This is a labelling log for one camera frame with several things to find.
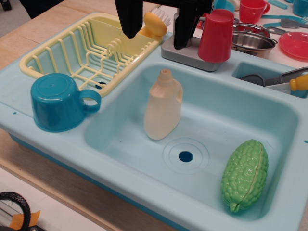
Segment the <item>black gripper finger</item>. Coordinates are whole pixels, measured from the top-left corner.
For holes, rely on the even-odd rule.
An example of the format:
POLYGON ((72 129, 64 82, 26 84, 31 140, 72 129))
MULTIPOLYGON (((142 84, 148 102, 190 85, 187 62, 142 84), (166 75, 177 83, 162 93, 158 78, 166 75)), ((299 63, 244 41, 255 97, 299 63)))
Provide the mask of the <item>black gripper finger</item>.
POLYGON ((123 33, 134 38, 142 27, 143 1, 142 0, 115 0, 117 14, 123 33))
POLYGON ((174 19, 174 48, 181 50, 188 46, 190 38, 192 38, 199 18, 205 12, 200 9, 190 7, 179 7, 174 19))

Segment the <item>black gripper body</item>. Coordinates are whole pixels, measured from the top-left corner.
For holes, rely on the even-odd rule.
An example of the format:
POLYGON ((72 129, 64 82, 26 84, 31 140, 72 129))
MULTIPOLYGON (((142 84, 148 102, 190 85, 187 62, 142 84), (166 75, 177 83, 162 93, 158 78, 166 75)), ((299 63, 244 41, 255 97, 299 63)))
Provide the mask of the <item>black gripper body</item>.
POLYGON ((213 0, 146 0, 145 2, 155 3, 179 9, 179 16, 201 17, 204 13, 211 13, 213 0))

